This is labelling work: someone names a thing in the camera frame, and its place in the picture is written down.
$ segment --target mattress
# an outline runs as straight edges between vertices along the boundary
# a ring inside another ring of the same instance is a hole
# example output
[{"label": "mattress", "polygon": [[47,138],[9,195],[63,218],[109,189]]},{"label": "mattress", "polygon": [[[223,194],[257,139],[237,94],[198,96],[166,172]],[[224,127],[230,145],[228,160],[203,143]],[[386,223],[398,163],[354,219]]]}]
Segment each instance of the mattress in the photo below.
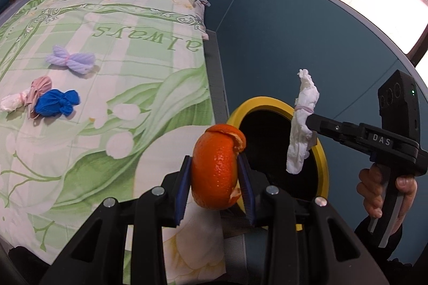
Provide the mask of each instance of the mattress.
[{"label": "mattress", "polygon": [[[106,197],[139,197],[180,169],[215,122],[203,1],[20,0],[0,16],[1,97],[42,75],[80,97],[68,117],[32,120],[22,107],[0,113],[0,237],[52,263]],[[93,53],[93,70],[47,64],[53,45]],[[125,283],[131,240],[130,227]],[[191,195],[163,241],[168,283],[225,272],[220,215]]]}]

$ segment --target yellow trash can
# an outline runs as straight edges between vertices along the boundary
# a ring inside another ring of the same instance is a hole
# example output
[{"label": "yellow trash can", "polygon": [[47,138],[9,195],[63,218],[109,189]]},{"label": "yellow trash can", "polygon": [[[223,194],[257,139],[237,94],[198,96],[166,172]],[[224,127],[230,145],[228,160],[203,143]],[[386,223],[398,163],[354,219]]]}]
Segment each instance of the yellow trash can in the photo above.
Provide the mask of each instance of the yellow trash can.
[{"label": "yellow trash can", "polygon": [[[327,198],[328,166],[319,140],[310,150],[299,174],[285,170],[293,112],[290,105],[278,99],[255,97],[242,103],[227,123],[245,134],[245,153],[251,169],[264,173],[270,184],[285,189],[298,199]],[[242,198],[238,205],[244,211]]]}]

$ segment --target metal bolt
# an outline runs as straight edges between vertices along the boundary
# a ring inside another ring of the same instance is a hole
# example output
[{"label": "metal bolt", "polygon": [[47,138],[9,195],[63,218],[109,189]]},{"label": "metal bolt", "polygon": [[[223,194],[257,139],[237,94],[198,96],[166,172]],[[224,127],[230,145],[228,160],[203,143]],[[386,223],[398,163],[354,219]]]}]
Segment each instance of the metal bolt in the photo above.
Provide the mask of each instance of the metal bolt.
[{"label": "metal bolt", "polygon": [[327,200],[324,197],[315,198],[315,204],[319,207],[324,207],[327,205]]},{"label": "metal bolt", "polygon": [[270,195],[277,195],[278,193],[280,193],[280,189],[276,186],[268,186],[266,187],[266,193]]},{"label": "metal bolt", "polygon": [[114,204],[116,204],[116,200],[114,198],[111,198],[111,197],[105,198],[104,201],[103,201],[103,205],[106,208],[111,208],[111,207],[114,206]]},{"label": "metal bolt", "polygon": [[165,189],[162,186],[156,186],[151,189],[151,193],[153,195],[163,195],[165,193]]}]

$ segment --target orange fruit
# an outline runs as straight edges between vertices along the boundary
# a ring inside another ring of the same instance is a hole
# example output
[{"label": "orange fruit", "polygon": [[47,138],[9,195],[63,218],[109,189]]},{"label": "orange fruit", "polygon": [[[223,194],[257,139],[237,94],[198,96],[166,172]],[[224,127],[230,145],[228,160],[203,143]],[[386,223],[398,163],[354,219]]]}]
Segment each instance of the orange fruit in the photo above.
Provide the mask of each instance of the orange fruit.
[{"label": "orange fruit", "polygon": [[246,144],[244,134],[228,124],[209,127],[198,139],[193,149],[191,187],[200,207],[223,210],[239,199],[236,157]]}]

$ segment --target blue tied cloth bundle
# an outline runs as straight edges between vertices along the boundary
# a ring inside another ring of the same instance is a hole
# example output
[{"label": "blue tied cloth bundle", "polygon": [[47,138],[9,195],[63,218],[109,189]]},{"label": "blue tied cloth bundle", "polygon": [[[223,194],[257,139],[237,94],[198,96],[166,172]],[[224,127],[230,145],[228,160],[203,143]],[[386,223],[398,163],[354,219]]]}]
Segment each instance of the blue tied cloth bundle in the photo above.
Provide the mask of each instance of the blue tied cloth bundle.
[{"label": "blue tied cloth bundle", "polygon": [[73,105],[79,104],[80,98],[75,90],[68,90],[63,93],[57,89],[51,89],[37,100],[34,111],[45,117],[53,117],[59,114],[70,116],[73,112]]},{"label": "blue tied cloth bundle", "polygon": [[93,53],[69,54],[65,48],[55,45],[53,54],[48,55],[46,61],[58,66],[67,66],[70,70],[85,75],[94,67],[95,55]]}]

